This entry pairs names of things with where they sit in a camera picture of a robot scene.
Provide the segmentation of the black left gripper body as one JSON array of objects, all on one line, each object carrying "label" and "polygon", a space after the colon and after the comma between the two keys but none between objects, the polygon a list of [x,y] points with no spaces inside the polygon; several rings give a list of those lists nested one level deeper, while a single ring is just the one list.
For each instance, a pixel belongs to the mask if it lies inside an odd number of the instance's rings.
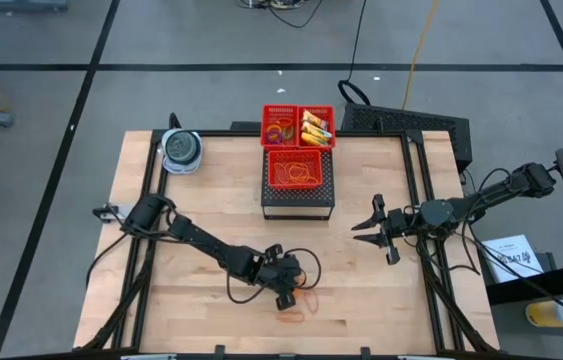
[{"label": "black left gripper body", "polygon": [[303,269],[295,255],[274,244],[254,257],[250,278],[256,285],[276,294],[278,310],[288,310],[296,305],[294,291],[301,287]]}]

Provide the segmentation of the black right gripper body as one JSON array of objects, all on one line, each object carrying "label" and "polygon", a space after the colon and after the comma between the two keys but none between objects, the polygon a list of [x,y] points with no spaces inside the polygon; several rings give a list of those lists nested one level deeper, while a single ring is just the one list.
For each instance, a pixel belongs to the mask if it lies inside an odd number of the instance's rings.
[{"label": "black right gripper body", "polygon": [[373,214],[385,216],[385,220],[377,225],[380,234],[388,238],[386,249],[386,261],[389,265],[395,265],[400,261],[397,247],[393,243],[394,236],[406,236],[413,234],[413,215],[407,215],[402,209],[385,211],[385,201],[381,194],[375,194],[372,199]]}]

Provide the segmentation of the black perforated metal riser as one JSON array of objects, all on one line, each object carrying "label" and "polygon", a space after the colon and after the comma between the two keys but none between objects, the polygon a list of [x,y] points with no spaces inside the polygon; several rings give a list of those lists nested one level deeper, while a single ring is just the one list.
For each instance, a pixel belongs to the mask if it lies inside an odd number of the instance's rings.
[{"label": "black perforated metal riser", "polygon": [[332,153],[320,152],[323,183],[313,189],[279,190],[268,185],[267,155],[263,155],[261,208],[266,220],[328,221],[335,207]]}]

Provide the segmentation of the red plastic slotted basket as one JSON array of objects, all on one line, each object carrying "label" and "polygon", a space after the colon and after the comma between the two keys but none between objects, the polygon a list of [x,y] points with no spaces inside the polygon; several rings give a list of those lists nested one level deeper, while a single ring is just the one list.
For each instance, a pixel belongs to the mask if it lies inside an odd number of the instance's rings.
[{"label": "red plastic slotted basket", "polygon": [[[328,122],[328,130],[327,132],[332,134],[332,138],[328,141],[328,146],[311,146],[306,144],[301,140],[301,126],[302,126],[302,117],[303,111],[308,110],[312,114],[318,116],[321,119],[324,119]],[[336,144],[336,128],[335,128],[335,117],[334,117],[334,108],[332,106],[326,105],[299,105],[298,106],[298,149],[301,150],[318,150],[321,152],[330,151]]]},{"label": "red plastic slotted basket", "polygon": [[[275,165],[277,163],[303,162],[310,168],[310,173],[317,179],[316,184],[283,184],[279,181]],[[315,150],[279,150],[270,151],[267,155],[267,182],[272,188],[279,190],[313,189],[322,185],[322,161],[319,151]]]},{"label": "red plastic slotted basket", "polygon": [[[294,138],[290,141],[283,141],[281,145],[269,145],[266,141],[266,132],[269,130],[283,130],[278,125],[272,123],[273,120],[279,117],[288,117],[294,120],[295,133]],[[260,143],[266,150],[287,150],[298,147],[298,107],[295,105],[265,105],[262,111],[262,121],[260,127]]]}]

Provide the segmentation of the white printed manual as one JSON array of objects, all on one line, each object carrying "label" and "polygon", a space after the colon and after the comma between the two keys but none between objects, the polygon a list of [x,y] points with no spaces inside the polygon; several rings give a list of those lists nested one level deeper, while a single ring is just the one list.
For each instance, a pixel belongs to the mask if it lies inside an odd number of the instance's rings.
[{"label": "white printed manual", "polygon": [[483,256],[496,284],[544,272],[525,235],[483,241]]}]

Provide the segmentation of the white cup with dark inside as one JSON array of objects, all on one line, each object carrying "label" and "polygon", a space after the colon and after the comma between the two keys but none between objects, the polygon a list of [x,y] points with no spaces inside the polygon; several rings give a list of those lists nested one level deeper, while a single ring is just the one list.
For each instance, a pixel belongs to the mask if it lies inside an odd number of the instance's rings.
[{"label": "white cup with dark inside", "polygon": [[197,171],[203,155],[203,142],[197,132],[185,129],[167,130],[161,138],[163,168],[175,175]]}]

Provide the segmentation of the yellow and white roll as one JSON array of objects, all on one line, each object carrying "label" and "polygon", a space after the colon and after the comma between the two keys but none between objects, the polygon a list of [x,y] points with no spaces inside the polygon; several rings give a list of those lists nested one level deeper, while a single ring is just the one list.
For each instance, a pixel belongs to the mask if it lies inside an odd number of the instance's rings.
[{"label": "yellow and white roll", "polygon": [[563,328],[563,300],[550,300],[528,304],[527,320],[535,327]]}]

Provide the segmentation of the black aluminium table frame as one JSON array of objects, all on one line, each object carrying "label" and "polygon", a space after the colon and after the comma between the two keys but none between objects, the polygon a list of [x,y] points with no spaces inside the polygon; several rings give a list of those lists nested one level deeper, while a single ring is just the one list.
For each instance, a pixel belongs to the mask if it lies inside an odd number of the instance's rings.
[{"label": "black aluminium table frame", "polygon": [[266,220],[260,206],[263,149],[255,135],[205,132],[199,170],[171,176],[165,193],[178,210],[222,241],[265,249],[294,248],[317,281],[319,311],[300,294],[290,311],[302,323],[281,323],[272,292],[228,281],[216,262],[192,247],[156,247],[139,348],[143,352],[380,355],[435,351],[418,256],[398,239],[400,262],[354,239],[382,194],[388,208],[406,205],[409,189],[401,143],[390,137],[339,136],[333,151],[335,207],[328,221]]}]

